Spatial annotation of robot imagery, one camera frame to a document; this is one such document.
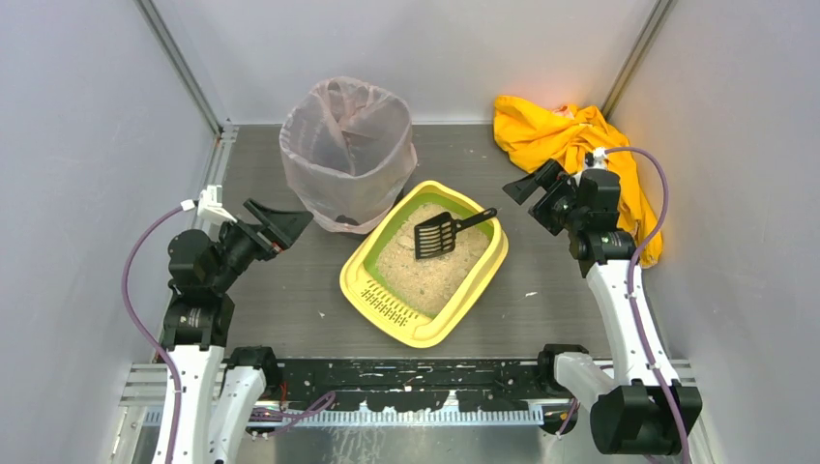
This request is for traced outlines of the yellow litter box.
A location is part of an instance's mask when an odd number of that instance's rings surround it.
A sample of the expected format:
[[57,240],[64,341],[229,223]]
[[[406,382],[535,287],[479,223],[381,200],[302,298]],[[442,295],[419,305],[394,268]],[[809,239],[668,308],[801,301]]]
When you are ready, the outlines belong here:
[[413,227],[449,212],[468,218],[482,206],[435,181],[415,186],[343,265],[344,297],[375,327],[413,348],[440,343],[501,268],[509,240],[491,218],[459,233],[444,256],[418,260]]

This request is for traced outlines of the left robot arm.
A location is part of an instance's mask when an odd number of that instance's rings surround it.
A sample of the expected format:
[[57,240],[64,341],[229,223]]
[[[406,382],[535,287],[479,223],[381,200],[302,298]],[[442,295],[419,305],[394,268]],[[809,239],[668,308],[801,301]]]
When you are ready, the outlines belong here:
[[281,211],[248,199],[247,223],[219,203],[185,200],[173,215],[195,210],[220,225],[216,238],[198,229],[168,244],[171,299],[158,353],[166,390],[155,463],[229,463],[257,399],[282,380],[270,347],[225,352],[235,305],[228,291],[255,261],[290,249],[313,220],[307,211]]

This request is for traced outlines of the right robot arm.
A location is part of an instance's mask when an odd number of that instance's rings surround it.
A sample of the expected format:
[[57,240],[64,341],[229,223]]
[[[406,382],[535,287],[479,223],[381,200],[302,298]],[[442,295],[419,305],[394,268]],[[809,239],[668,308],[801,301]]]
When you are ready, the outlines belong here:
[[643,292],[632,235],[618,225],[619,176],[603,166],[569,174],[549,160],[504,185],[523,204],[543,196],[529,214],[554,236],[567,233],[570,254],[599,306],[612,372],[579,345],[545,345],[544,383],[568,391],[589,414],[593,442],[603,454],[688,458],[688,435],[702,410],[697,388],[685,386],[667,358]]

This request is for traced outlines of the black litter scoop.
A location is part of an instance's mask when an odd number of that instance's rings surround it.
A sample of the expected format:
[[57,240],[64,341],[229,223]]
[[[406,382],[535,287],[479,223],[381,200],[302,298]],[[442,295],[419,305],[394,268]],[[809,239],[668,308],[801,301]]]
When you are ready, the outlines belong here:
[[486,209],[464,219],[456,219],[450,212],[443,212],[416,224],[413,228],[415,258],[425,260],[453,252],[459,232],[496,216],[496,208]]

